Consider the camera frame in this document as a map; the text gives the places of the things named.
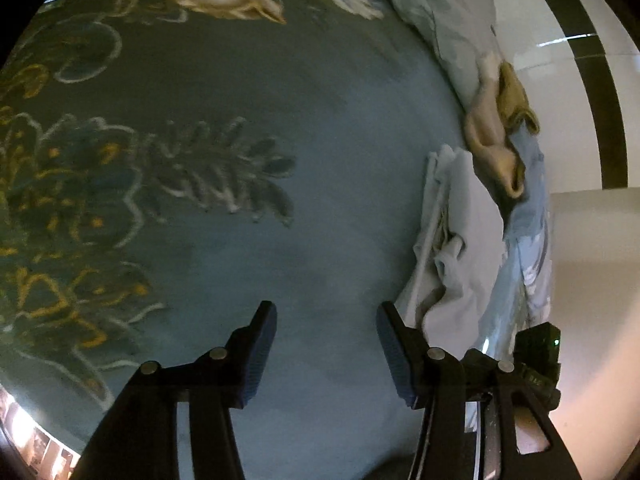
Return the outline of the white cotton garment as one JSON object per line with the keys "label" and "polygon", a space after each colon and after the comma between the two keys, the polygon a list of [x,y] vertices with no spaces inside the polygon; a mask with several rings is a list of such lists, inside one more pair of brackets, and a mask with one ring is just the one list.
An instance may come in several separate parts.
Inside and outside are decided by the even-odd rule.
{"label": "white cotton garment", "polygon": [[457,359],[480,336],[506,245],[498,205],[472,154],[444,144],[428,155],[409,281],[395,301],[406,325]]}

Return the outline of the blue cloth garment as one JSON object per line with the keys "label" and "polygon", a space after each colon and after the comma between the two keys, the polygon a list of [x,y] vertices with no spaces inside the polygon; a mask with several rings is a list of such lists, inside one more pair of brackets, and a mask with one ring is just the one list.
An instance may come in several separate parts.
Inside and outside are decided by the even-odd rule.
{"label": "blue cloth garment", "polygon": [[515,334],[548,321],[552,259],[549,193],[544,154],[526,127],[510,136],[524,162],[525,192],[506,222],[503,263],[488,308],[480,319],[476,348],[494,359],[509,359]]}

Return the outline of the teal floral bedspread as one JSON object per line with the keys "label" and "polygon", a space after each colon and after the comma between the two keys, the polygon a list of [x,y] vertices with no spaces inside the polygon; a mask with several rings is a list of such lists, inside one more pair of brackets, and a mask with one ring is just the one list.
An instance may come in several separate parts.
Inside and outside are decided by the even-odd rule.
{"label": "teal floral bedspread", "polygon": [[414,266],[427,156],[463,143],[432,48],[382,1],[1,0],[1,382],[64,448],[157,362],[96,467],[224,476],[193,364],[273,302],[256,396],[231,408],[250,479],[403,476],[420,416],[375,330]]}

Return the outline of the beige cloth garment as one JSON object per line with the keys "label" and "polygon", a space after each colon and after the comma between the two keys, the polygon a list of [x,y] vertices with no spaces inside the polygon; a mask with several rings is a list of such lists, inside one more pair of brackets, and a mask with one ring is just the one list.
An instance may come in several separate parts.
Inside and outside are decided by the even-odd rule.
{"label": "beige cloth garment", "polygon": [[514,67],[496,52],[478,63],[480,88],[465,116],[466,145],[506,196],[524,194],[525,166],[509,136],[524,125],[538,134],[540,125]]}

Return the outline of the glossy white wardrobe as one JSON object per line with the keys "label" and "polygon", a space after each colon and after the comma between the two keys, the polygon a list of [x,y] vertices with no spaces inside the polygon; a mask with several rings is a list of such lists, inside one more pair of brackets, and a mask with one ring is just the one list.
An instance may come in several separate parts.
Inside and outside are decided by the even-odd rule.
{"label": "glossy white wardrobe", "polygon": [[639,49],[605,0],[494,0],[553,193],[639,185]]}

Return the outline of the grey daisy print duvet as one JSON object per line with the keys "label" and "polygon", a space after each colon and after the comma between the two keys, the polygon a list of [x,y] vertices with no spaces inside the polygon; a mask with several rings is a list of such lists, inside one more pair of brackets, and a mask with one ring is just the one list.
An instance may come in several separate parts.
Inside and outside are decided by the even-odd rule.
{"label": "grey daisy print duvet", "polygon": [[[383,0],[332,0],[363,18],[380,18]],[[502,55],[494,0],[387,0],[432,48],[460,103],[471,107],[480,84],[497,78]]]}

